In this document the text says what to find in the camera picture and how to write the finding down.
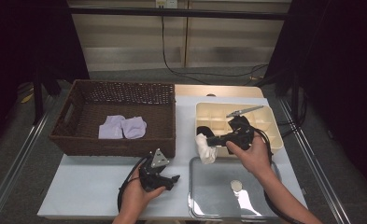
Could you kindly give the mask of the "black horizontal bar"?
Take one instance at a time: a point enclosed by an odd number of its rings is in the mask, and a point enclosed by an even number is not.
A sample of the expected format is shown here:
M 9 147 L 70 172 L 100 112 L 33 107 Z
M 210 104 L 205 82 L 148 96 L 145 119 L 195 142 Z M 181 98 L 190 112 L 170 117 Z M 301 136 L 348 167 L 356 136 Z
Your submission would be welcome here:
M 160 16 L 160 17 L 218 18 L 218 19 L 270 20 L 270 21 L 285 21 L 291 18 L 291 15 L 287 13 L 175 9 L 175 8 L 72 6 L 69 8 L 69 10 L 72 14 L 92 14 L 92 15 Z

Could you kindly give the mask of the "black sock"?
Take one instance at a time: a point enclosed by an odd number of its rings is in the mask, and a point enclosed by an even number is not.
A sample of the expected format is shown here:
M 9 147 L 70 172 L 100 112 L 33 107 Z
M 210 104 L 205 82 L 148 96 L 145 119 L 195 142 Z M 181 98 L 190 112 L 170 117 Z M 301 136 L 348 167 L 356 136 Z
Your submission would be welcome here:
M 196 134 L 199 135 L 199 134 L 202 134 L 204 135 L 206 138 L 211 138 L 211 137 L 214 137 L 214 133 L 212 132 L 212 130 L 207 127 L 207 126 L 199 126 L 196 128 Z

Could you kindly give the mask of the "black metal stand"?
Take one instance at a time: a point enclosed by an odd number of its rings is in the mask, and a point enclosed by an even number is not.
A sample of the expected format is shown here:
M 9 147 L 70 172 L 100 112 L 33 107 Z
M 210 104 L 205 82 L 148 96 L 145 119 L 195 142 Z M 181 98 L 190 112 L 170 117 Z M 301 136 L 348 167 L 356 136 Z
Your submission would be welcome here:
M 35 120 L 37 124 L 44 114 L 43 88 L 51 96 L 59 95 L 61 87 L 57 81 L 56 70 L 50 66 L 38 66 L 33 74 L 33 87 L 35 97 Z

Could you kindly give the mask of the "person's right hand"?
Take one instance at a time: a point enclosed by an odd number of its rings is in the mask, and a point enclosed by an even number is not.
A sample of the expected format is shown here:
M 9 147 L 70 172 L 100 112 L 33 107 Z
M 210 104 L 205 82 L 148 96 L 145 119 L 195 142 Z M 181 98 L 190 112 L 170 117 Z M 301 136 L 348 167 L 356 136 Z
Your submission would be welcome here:
M 231 141 L 227 141 L 226 146 L 258 180 L 274 174 L 269 162 L 267 146 L 259 134 L 254 135 L 248 150 L 243 150 Z

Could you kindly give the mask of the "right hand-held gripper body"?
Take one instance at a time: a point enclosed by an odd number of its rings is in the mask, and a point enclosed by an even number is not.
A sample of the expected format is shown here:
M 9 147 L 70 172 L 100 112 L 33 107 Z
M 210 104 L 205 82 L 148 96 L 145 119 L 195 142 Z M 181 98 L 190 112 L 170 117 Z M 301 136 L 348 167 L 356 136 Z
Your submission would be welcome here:
M 232 131 L 227 134 L 226 140 L 234 142 L 243 150 L 248 150 L 252 140 L 254 138 L 255 128 L 250 125 L 245 114 L 262 108 L 262 105 L 238 109 L 227 115 L 227 118 L 231 118 L 228 122 Z

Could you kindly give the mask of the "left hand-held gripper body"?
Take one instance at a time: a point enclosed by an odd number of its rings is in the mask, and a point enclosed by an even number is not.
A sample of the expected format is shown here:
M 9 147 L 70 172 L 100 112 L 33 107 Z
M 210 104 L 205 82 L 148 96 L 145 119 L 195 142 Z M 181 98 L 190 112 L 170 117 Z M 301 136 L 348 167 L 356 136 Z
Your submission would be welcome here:
M 161 176 L 161 172 L 168 164 L 169 160 L 159 148 L 154 153 L 148 154 L 139 168 L 139 179 L 145 191 L 153 191 L 165 184 L 175 184 L 170 181 L 171 177 Z

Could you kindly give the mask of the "dark curtain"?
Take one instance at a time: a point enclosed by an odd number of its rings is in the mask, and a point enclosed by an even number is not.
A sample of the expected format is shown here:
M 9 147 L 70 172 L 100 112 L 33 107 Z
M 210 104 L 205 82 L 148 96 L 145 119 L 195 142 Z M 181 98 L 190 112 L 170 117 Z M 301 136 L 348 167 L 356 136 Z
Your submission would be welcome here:
M 291 0 L 266 78 L 294 84 L 367 180 L 367 0 Z
M 88 77 L 67 0 L 0 0 L 0 136 L 22 83 L 55 94 L 59 79 Z

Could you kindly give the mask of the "clear plastic box lid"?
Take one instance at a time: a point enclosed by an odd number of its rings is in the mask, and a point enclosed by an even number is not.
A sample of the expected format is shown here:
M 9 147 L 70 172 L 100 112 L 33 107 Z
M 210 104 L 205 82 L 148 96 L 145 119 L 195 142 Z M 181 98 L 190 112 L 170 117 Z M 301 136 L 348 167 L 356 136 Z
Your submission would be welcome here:
M 201 220 L 265 222 L 278 219 L 264 197 L 263 187 L 238 159 L 203 164 L 190 162 L 190 214 Z

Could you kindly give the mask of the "white sock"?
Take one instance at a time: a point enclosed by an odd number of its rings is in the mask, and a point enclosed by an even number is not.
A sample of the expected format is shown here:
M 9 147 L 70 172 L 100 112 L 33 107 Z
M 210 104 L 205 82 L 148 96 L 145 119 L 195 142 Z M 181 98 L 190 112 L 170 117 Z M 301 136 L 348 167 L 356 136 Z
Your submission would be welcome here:
M 211 164 L 213 163 L 218 155 L 218 151 L 215 147 L 210 147 L 207 144 L 207 137 L 202 133 L 199 133 L 195 136 L 196 148 L 198 151 L 198 155 L 203 164 Z

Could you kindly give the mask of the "cream divided storage box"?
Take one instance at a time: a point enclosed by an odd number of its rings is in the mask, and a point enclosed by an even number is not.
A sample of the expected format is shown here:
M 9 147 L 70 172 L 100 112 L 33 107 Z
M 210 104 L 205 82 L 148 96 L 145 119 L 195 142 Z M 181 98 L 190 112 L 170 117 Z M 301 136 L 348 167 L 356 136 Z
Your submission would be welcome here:
M 265 132 L 273 153 L 284 146 L 273 110 L 268 105 L 198 103 L 196 105 L 195 127 L 208 127 L 215 136 L 230 133 L 233 129 L 229 125 L 229 121 L 233 119 L 231 113 L 235 111 L 241 112 L 251 126 Z

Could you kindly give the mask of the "person's left hand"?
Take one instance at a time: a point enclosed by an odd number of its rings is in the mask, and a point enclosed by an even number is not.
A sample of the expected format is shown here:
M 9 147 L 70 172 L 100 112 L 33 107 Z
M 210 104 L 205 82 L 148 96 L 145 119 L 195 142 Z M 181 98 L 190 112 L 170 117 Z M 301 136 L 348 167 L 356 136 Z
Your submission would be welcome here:
M 139 180 L 139 171 L 135 170 L 129 183 L 122 194 L 122 203 L 118 216 L 135 217 L 138 219 L 147 208 L 149 202 L 165 191 L 165 187 L 159 187 L 147 192 L 142 188 Z

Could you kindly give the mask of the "brown wicker basket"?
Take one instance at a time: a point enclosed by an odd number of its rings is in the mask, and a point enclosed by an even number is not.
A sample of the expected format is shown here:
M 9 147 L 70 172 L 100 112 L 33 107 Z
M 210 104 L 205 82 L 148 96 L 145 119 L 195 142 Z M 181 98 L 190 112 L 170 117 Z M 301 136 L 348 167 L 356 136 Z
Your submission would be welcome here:
M 147 124 L 138 139 L 101 139 L 99 126 L 106 118 L 140 117 Z M 76 80 L 49 135 L 68 156 L 143 157 L 160 149 L 167 158 L 176 155 L 175 86 Z

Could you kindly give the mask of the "metal floor rail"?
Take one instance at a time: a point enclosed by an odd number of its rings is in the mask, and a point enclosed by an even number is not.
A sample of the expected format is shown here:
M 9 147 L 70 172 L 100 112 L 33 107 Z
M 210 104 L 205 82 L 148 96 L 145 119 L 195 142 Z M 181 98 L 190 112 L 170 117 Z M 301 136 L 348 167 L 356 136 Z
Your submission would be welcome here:
M 31 131 L 28 133 L 23 145 L 21 146 L 20 152 L 16 159 L 11 164 L 6 176 L 4 177 L 0 185 L 0 213 L 6 204 L 7 198 L 10 192 L 13 190 L 19 175 L 21 174 L 22 167 L 26 163 L 32 149 L 34 148 L 35 142 L 39 135 L 42 133 L 44 126 L 49 119 L 49 112 L 55 106 L 57 99 L 52 96 L 48 96 L 45 101 L 45 112 L 40 117 L 40 120 L 34 125 Z
M 351 224 L 345 208 L 333 189 L 328 177 L 325 175 L 313 148 L 311 148 L 306 136 L 304 135 L 303 130 L 293 123 L 292 109 L 290 108 L 289 103 L 286 100 L 280 100 L 279 103 L 337 224 Z

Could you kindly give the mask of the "white wall outlet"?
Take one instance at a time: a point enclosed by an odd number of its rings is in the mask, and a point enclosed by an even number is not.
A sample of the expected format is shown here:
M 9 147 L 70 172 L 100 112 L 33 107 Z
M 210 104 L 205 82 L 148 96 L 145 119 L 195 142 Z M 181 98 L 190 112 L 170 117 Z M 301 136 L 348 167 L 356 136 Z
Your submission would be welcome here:
M 155 0 L 156 8 L 177 8 L 177 0 Z

